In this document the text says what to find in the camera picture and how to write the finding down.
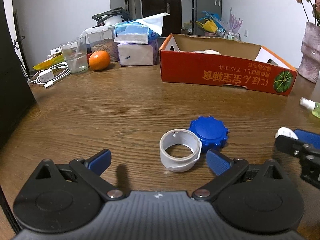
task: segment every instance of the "metal bolt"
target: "metal bolt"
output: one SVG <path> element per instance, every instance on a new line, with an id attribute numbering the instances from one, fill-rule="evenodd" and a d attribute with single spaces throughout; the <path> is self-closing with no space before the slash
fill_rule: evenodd
<path id="1" fill-rule="evenodd" d="M 195 195 L 199 198 L 209 197 L 210 191 L 207 189 L 198 189 L 195 191 Z"/>
<path id="2" fill-rule="evenodd" d="M 120 198 L 123 196 L 122 191 L 119 189 L 113 189 L 107 192 L 109 198 Z"/>

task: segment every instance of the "wooden table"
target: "wooden table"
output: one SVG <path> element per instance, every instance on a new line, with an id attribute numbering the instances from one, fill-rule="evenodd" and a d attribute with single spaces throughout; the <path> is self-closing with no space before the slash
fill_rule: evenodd
<path id="1" fill-rule="evenodd" d="M 120 67 L 69 76 L 49 89 L 34 86 L 37 105 L 23 118 L 0 152 L 0 183 L 10 206 L 38 163 L 56 164 L 112 152 L 102 177 L 121 189 L 187 190 L 214 178 L 205 157 L 185 173 L 162 166 L 159 141 L 172 129 L 188 128 L 199 116 L 213 115 L 229 128 L 222 152 L 250 163 L 279 161 L 305 201 L 298 231 L 320 237 L 320 191 L 300 179 L 296 158 L 275 151 L 282 126 L 320 133 L 320 120 L 299 106 L 300 97 L 320 101 L 320 82 L 298 76 L 289 97 L 234 87 L 162 83 L 159 66 Z M 175 151 L 175 155 L 186 152 Z M 0 212 L 0 239 L 13 232 Z"/>

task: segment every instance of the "pink vase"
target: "pink vase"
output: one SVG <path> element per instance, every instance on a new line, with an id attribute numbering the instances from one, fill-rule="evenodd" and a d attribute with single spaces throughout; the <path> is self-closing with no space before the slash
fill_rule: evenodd
<path id="1" fill-rule="evenodd" d="M 320 71 L 320 27 L 311 22 L 306 23 L 302 39 L 303 54 L 298 73 L 305 79 L 316 83 Z"/>

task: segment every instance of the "red cardboard box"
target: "red cardboard box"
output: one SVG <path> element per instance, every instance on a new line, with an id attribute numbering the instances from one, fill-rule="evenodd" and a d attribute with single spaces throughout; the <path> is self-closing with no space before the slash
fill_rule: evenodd
<path id="1" fill-rule="evenodd" d="M 297 69 L 271 50 L 241 41 L 170 34 L 159 55 L 163 82 L 233 85 L 288 96 L 297 77 Z"/>

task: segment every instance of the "green spray bottle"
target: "green spray bottle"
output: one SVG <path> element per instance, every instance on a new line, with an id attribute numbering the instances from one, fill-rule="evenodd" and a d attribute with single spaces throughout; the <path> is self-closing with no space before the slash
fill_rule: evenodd
<path id="1" fill-rule="evenodd" d="M 320 119 L 320 103 L 301 98 L 300 105 L 304 106 L 306 109 L 309 109 L 314 116 Z"/>

